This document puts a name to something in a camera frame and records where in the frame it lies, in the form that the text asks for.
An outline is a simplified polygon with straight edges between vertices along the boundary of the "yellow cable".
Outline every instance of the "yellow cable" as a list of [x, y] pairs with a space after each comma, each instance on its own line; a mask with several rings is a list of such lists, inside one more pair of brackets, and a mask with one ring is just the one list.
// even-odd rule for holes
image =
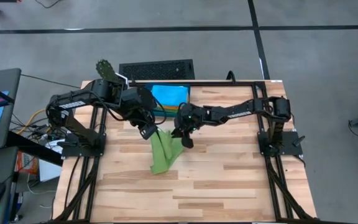
[[42, 113], [42, 112], [44, 112], [44, 111], [45, 111], [45, 109], [38, 110], [37, 112], [35, 112], [35, 113], [31, 116], [31, 118], [30, 118], [30, 120], [27, 122], [27, 124], [25, 124], [25, 126], [24, 126], [20, 131], [16, 132], [16, 134], [22, 134], [23, 131], [26, 130], [26, 129], [29, 127], [29, 124], [30, 124], [31, 121], [35, 118], [35, 116], [37, 116], [39, 113]]

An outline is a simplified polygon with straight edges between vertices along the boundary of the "black floor stripe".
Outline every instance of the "black floor stripe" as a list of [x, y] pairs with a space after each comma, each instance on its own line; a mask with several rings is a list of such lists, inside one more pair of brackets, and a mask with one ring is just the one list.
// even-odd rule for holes
[[253, 29], [254, 28], [252, 26], [133, 27], [95, 29], [0, 30], [0, 34], [94, 34], [116, 32], [240, 31]]
[[249, 5], [249, 11], [251, 14], [251, 19], [252, 19], [252, 26], [255, 27], [254, 35], [255, 35], [256, 47], [258, 49], [260, 66], [262, 67], [262, 76], [264, 79], [269, 80], [270, 74], [269, 74], [269, 70], [267, 68], [267, 61], [266, 61], [266, 56], [265, 56], [264, 45], [262, 43], [262, 38], [260, 36], [260, 31], [258, 29], [259, 25], [258, 25], [258, 19], [256, 16], [254, 1], [248, 0], [248, 5]]
[[358, 25], [342, 26], [260, 26], [259, 30], [357, 30]]

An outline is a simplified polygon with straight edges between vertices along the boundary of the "wooden table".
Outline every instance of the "wooden table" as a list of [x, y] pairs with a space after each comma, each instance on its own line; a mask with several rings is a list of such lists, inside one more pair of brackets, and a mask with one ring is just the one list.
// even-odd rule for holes
[[[285, 96], [281, 81], [265, 83], [268, 96]], [[248, 86], [194, 86], [190, 101], [200, 106], [231, 106], [251, 98], [252, 90]], [[90, 106], [78, 108], [75, 118], [88, 127], [91, 112]], [[172, 168], [160, 175], [150, 171], [153, 164], [150, 141], [143, 140], [137, 128], [110, 116], [106, 126], [108, 143], [99, 164], [91, 222], [275, 220], [265, 161], [259, 154], [256, 115], [236, 118], [220, 127], [203, 126], [191, 136], [194, 148], [186, 149]], [[160, 128], [173, 129], [172, 119]], [[292, 121], [285, 128], [293, 128]], [[54, 217], [63, 210], [75, 160], [69, 158], [63, 163]], [[289, 191], [315, 217], [303, 164], [293, 156], [282, 156], [282, 160]], [[81, 163], [82, 159], [73, 176], [69, 201], [78, 188]], [[284, 217], [283, 197], [278, 189], [277, 192]], [[87, 198], [86, 192], [80, 218], [85, 215]]]

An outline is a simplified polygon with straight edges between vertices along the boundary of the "concrete floor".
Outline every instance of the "concrete floor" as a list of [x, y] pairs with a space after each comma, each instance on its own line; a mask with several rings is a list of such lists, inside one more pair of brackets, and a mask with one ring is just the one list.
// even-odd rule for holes
[[[0, 4], [0, 29], [250, 26], [245, 0], [64, 0]], [[258, 0], [260, 26], [358, 25], [358, 1]], [[358, 223], [358, 30], [262, 31], [272, 79], [283, 80], [299, 134], [318, 216]], [[252, 31], [0, 35], [0, 69], [81, 85], [97, 60], [120, 63], [192, 58], [196, 79], [261, 79]], [[15, 114], [26, 121], [53, 94], [71, 90], [22, 77]], [[21, 223], [47, 220], [53, 194], [26, 194]]]

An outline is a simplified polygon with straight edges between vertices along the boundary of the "green towel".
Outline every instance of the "green towel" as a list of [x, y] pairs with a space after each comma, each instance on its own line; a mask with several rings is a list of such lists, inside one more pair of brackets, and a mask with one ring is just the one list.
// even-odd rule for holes
[[172, 138], [171, 132], [156, 131], [150, 138], [152, 142], [153, 162], [150, 166], [153, 174], [166, 172], [183, 152], [180, 138]]

